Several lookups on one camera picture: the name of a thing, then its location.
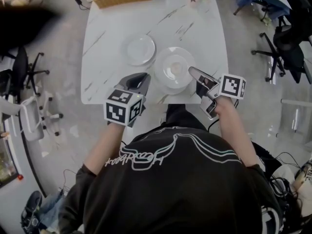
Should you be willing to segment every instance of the polished concrete floor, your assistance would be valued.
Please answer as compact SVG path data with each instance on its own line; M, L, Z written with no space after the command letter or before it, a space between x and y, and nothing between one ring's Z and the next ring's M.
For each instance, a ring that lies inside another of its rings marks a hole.
M306 77L303 76L300 84L296 84L289 73L283 78L277 74L273 82L266 83L264 77L271 60L260 55L253 56L250 50L269 51L267 43L259 37L259 33L266 32L272 37L273 26L260 22L252 6L243 8L234 16L235 0L216 2L223 24L229 71L247 80L245 98L237 108L246 131L253 141L268 149L274 156L289 152L302 165L311 156L311 149L305 146L310 141L310 110L282 105L280 100L286 98L310 101L310 86ZM64 11L65 15L44 40L27 48L30 60L38 52L44 52L38 69L49 69L51 72L48 76L38 76L37 84L43 91L40 100L53 95L55 99L49 112L64 114L64 118L58 122L60 136L56 137L51 125L48 125L48 134L44 139L28 144L35 170L47 193L63 187L64 169L76 172L81 167L101 129L106 126L103 107L84 105L80 100L81 57L88 11L79 10L74 0L50 0L50 4ZM312 67L312 47L303 45L306 61ZM187 108L207 127L212 123L198 105L187 105ZM136 135L157 127L165 111L165 105L147 106L135 127L125 131L123 140L129 143ZM296 112L299 120L295 133L292 125ZM218 134L217 124L212 127L211 132ZM293 163L287 154L281 157L285 162ZM72 173L65 175L65 185L71 187L75 176Z

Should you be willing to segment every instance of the gray chair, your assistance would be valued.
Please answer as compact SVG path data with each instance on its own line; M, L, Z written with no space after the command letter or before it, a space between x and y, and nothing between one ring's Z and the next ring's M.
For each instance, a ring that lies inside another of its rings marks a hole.
M0 112L11 116L16 116L19 113L22 130L28 141L39 140L44 137L43 130L46 129L45 118L63 118L63 114L44 115L46 105L47 103L44 106L38 106L35 96L24 100L21 104L13 104L0 97ZM13 117L11 117L11 120L13 134L17 136L18 129L14 127Z

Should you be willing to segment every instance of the person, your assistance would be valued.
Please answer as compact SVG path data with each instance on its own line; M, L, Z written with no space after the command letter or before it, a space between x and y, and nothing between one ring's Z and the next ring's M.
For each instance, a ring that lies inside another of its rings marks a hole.
M109 124L64 200L60 233L260 234L265 209L277 233L282 212L236 108L218 97L215 111L222 137L183 104L122 148L125 127Z
M308 161L297 173L296 179L288 164L282 164L266 149L253 143L258 157L265 166L265 177L270 182L273 192L283 212L281 234L297 231L310 233L312 225L312 185L305 181L312 162Z

